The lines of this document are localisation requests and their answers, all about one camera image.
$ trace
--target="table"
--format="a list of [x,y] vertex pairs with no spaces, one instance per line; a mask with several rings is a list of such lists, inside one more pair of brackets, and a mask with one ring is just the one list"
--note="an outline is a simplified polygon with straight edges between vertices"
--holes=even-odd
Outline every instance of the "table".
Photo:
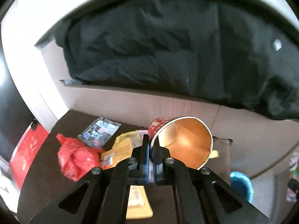
[[[66,137],[76,137],[83,132],[98,117],[81,112],[68,111],[54,126],[36,155],[21,189],[18,205],[18,219],[21,224],[27,224],[30,219],[49,203],[67,191],[74,182],[67,179],[60,171],[57,152],[60,143],[56,135],[61,133]],[[110,150],[120,134],[145,129],[144,127],[122,124],[117,132],[105,144],[105,150]],[[229,140],[214,139],[214,149],[219,151],[220,158],[210,159],[207,166],[215,173],[229,181],[230,172]],[[175,223],[175,206],[171,186],[146,185],[145,191],[153,210],[153,217],[139,220],[126,220],[126,223]]]

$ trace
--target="triangular cutout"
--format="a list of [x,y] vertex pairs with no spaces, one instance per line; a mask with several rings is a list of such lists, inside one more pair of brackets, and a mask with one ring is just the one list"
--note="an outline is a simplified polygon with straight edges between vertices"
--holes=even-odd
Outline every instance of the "triangular cutout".
[[59,203],[59,208],[66,210],[71,214],[76,214],[79,206],[84,198],[89,184],[85,183],[78,188],[74,193],[68,195],[64,200]]
[[241,204],[228,192],[226,192],[217,182],[213,182],[213,186],[225,213],[229,214],[242,207]]

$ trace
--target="black garbage bag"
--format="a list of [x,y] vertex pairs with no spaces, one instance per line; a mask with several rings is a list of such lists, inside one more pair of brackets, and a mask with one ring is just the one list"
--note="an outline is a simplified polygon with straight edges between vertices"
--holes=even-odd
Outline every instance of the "black garbage bag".
[[56,42],[71,77],[84,84],[172,92],[299,119],[297,42],[269,17],[234,3],[127,0],[64,20]]

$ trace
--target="red paper cup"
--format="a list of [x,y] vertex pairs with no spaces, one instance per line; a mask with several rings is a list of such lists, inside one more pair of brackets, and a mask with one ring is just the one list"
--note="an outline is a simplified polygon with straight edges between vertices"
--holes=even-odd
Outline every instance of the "red paper cup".
[[192,116],[160,117],[148,128],[151,149],[159,137],[160,146],[168,148],[171,157],[187,167],[200,169],[208,161],[213,149],[213,137],[200,119]]

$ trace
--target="red plastic bag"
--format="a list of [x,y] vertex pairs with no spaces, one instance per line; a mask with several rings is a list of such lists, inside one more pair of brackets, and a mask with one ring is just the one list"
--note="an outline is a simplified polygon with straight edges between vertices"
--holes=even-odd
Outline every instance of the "red plastic bag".
[[66,138],[62,134],[56,136],[62,144],[58,151],[58,162],[61,172],[67,178],[77,182],[93,167],[100,167],[99,153],[102,148],[90,148],[76,138]]

